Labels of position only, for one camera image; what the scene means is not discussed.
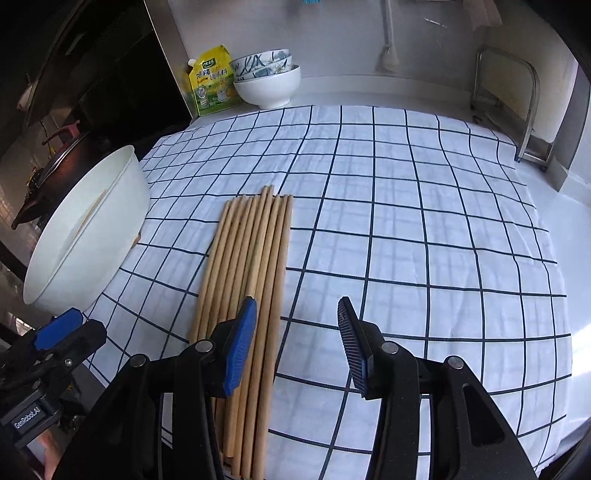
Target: screw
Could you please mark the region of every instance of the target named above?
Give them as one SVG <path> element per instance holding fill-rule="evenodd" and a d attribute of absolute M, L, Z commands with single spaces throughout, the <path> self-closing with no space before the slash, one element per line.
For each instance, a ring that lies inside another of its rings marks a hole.
<path fill-rule="evenodd" d="M 382 343 L 382 350 L 390 355 L 398 352 L 398 344 L 396 342 L 384 342 Z"/>
<path fill-rule="evenodd" d="M 451 356 L 447 359 L 447 363 L 450 367 L 455 368 L 456 370 L 461 370 L 464 367 L 464 360 L 458 356 Z"/>
<path fill-rule="evenodd" d="M 138 353 L 138 354 L 134 355 L 133 357 L 131 357 L 131 360 L 129 361 L 129 363 L 134 368 L 141 367 L 142 365 L 144 365 L 146 363 L 146 356 L 141 353 Z"/>
<path fill-rule="evenodd" d="M 201 340 L 195 343 L 195 350 L 200 353 L 207 353 L 213 349 L 213 343 L 209 340 Z"/>

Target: pan handle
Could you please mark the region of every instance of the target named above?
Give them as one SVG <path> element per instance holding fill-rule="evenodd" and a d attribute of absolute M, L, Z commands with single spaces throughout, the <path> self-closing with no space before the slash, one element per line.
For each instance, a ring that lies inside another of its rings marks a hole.
<path fill-rule="evenodd" d="M 80 135 L 80 130 L 78 130 L 78 124 L 80 124 L 80 120 L 76 120 L 73 124 L 64 125 L 63 127 L 58 128 L 56 131 L 50 134 L 43 142 L 41 142 L 41 145 L 47 145 L 47 142 L 49 142 L 49 140 L 65 132 L 68 132 L 72 136 L 72 140 L 74 140 Z"/>

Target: checkered tablecloth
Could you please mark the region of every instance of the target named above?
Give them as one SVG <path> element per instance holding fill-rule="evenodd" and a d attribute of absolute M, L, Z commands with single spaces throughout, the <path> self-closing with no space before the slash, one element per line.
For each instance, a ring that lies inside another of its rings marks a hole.
<path fill-rule="evenodd" d="M 273 184 L 296 200 L 265 477 L 365 477 L 379 403 L 351 382 L 342 296 L 414 355 L 464 358 L 539 472 L 560 440 L 571 344 L 562 275 L 514 155 L 477 125 L 368 106 L 259 112 L 160 139 L 141 160 L 141 242 L 86 312 L 109 337 L 91 370 L 107 383 L 130 355 L 186 346 L 224 202 Z M 425 399 L 421 479 L 428 415 Z"/>

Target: yellow snack bag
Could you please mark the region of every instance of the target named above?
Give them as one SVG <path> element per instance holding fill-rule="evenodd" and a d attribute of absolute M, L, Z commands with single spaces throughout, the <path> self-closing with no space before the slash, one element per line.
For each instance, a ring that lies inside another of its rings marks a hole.
<path fill-rule="evenodd" d="M 234 88 L 231 56 L 219 45 L 202 54 L 193 63 L 189 80 L 199 116 L 231 108 L 241 102 Z"/>

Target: blue patterned bowl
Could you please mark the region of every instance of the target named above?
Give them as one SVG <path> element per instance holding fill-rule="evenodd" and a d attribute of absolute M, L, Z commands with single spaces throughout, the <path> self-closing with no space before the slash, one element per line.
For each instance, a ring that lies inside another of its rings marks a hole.
<path fill-rule="evenodd" d="M 232 60 L 230 67 L 234 70 L 236 78 L 244 77 L 247 73 L 266 67 L 276 61 L 284 60 L 289 56 L 290 51 L 287 49 L 263 51 Z"/>
<path fill-rule="evenodd" d="M 236 80 L 241 82 L 243 80 L 257 79 L 261 77 L 268 77 L 269 75 L 275 75 L 276 73 L 289 72 L 291 70 L 291 55 L 286 59 L 274 61 L 266 67 L 253 70 L 241 77 L 236 77 Z"/>

